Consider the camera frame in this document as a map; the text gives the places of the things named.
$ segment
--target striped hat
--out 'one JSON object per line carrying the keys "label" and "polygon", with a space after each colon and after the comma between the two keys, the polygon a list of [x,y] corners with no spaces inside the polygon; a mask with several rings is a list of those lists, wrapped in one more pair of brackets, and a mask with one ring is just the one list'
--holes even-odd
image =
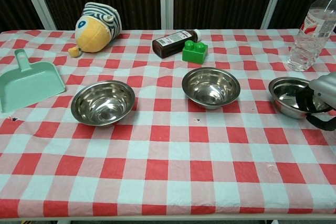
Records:
{"label": "striped hat", "polygon": [[121,20],[116,9],[109,5],[87,2],[82,16],[91,16],[106,24],[110,30],[111,38],[116,38],[121,32]]}

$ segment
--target red and white checkered tablecloth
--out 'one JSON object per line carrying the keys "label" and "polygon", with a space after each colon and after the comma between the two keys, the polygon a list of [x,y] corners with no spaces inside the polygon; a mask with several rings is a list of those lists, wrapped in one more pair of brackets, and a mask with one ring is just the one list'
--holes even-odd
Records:
{"label": "red and white checkered tablecloth", "polygon": [[[287,60],[297,30],[202,30],[203,66],[226,69],[237,101],[206,111],[185,98],[183,76],[199,67],[161,59],[151,42],[172,31],[123,31],[97,54],[70,58],[73,31],[0,34],[0,72],[53,62],[60,95],[0,114],[0,218],[336,213],[336,132],[279,113],[268,83],[336,71],[336,35],[306,72]],[[100,80],[135,91],[136,105],[113,127],[79,124],[72,97]]]}

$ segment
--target metal bowl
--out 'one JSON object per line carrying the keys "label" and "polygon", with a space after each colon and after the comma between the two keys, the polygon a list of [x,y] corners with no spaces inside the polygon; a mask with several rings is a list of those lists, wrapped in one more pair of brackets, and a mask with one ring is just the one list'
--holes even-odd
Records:
{"label": "metal bowl", "polygon": [[100,81],[79,91],[71,112],[81,123],[107,126],[125,117],[133,108],[134,91],[121,81]]}
{"label": "metal bowl", "polygon": [[295,118],[303,119],[308,114],[328,112],[332,107],[323,102],[319,97],[313,96],[313,103],[316,107],[314,111],[301,110],[296,102],[296,94],[309,84],[305,79],[295,77],[280,77],[271,81],[268,90],[274,98],[276,107],[283,114]]}
{"label": "metal bowl", "polygon": [[214,110],[227,105],[240,94],[238,80],[217,68],[196,68],[182,80],[184,93],[198,105]]}

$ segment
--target stuffed toy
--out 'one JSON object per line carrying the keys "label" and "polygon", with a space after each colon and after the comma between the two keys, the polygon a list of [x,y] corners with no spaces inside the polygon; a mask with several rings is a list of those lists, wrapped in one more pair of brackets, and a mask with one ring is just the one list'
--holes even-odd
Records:
{"label": "stuffed toy", "polygon": [[76,46],[68,50],[71,57],[82,52],[98,52],[121,31],[121,20],[116,9],[111,6],[88,2],[82,16],[76,23]]}

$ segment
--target toy eye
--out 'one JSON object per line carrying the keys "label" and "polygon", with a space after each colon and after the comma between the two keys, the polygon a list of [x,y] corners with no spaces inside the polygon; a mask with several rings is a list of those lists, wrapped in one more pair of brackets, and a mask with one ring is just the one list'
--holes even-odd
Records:
{"label": "toy eye", "polygon": [[83,27],[85,24],[86,24],[86,22],[84,20],[82,20],[81,22],[79,22],[78,28]]}

